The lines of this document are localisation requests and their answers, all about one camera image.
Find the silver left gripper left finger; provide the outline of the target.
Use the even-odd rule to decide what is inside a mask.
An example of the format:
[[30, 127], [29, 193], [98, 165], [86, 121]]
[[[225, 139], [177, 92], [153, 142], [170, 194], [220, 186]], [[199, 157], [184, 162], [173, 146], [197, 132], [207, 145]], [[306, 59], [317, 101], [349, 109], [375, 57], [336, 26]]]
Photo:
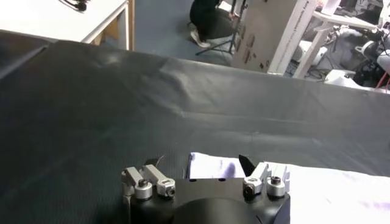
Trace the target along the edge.
[[137, 200], [148, 200], [154, 194], [163, 198], [173, 198], [176, 194], [176, 182], [166, 177], [157, 169], [162, 156], [147, 159], [144, 165], [127, 167], [121, 172], [122, 194], [126, 198], [135, 197]]

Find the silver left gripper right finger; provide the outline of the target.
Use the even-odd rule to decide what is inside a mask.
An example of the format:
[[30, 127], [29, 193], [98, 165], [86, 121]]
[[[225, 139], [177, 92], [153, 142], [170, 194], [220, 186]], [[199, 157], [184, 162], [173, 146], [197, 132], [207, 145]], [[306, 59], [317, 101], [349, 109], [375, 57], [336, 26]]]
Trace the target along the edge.
[[287, 165], [270, 165], [259, 162], [255, 165], [247, 156], [238, 157], [245, 177], [243, 196], [252, 200], [265, 190], [268, 197], [282, 198], [290, 190], [290, 171]]

